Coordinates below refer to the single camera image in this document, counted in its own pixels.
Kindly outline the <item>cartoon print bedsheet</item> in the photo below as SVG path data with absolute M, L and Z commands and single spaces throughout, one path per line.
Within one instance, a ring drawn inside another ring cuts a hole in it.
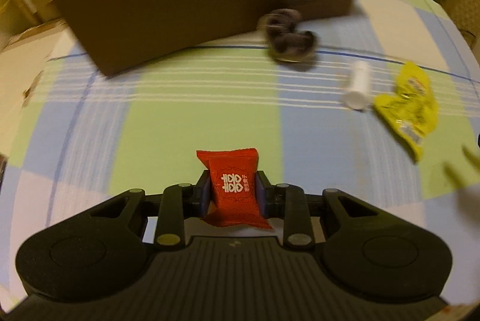
M 62 20 L 30 28 L 1 52 L 1 155 L 7 157 L 31 88 L 67 29 Z

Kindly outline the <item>yellow snack packet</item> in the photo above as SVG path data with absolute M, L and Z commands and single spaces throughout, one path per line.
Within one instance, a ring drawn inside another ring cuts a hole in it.
M 431 80 L 422 68 L 406 62 L 392 93 L 374 97 L 373 108 L 386 125 L 408 147 L 414 162 L 423 157 L 423 142 L 438 124 L 439 105 Z

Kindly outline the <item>white cream tube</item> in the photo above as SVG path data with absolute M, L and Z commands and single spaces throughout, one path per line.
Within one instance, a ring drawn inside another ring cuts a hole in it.
M 342 102 L 354 111 L 364 111 L 371 103 L 371 68 L 366 61 L 355 61 L 350 66 L 343 89 Z

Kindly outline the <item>dark velvet scrunchie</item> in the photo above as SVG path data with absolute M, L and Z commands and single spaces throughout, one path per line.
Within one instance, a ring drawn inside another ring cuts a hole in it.
M 317 50 L 317 36 L 301 31 L 301 14 L 293 9 L 278 9 L 261 17 L 257 30 L 264 37 L 270 56 L 279 62 L 310 62 Z

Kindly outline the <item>red candy packet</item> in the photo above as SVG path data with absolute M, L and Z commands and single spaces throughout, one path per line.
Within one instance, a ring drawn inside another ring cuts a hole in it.
M 255 175 L 259 154 L 255 148 L 231 151 L 199 150 L 197 158 L 210 171 L 215 209 L 204 221 L 219 228 L 247 225 L 270 230 L 256 200 Z

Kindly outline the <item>checkered tablecloth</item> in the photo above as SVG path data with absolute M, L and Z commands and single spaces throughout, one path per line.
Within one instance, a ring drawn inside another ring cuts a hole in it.
M 443 291 L 479 299 L 479 64 L 431 0 L 355 0 L 312 21 L 306 64 L 272 60 L 257 33 L 203 44 L 116 77 L 103 76 L 68 31 L 21 112 L 1 185 L 1 303 L 24 297 L 20 244 L 131 188 L 193 183 L 199 150 L 253 147 L 273 183 L 342 189 L 441 236 L 453 253 Z M 350 66 L 366 61 L 373 93 L 403 62 L 429 76 L 439 123 L 419 163 L 373 111 L 343 105 Z

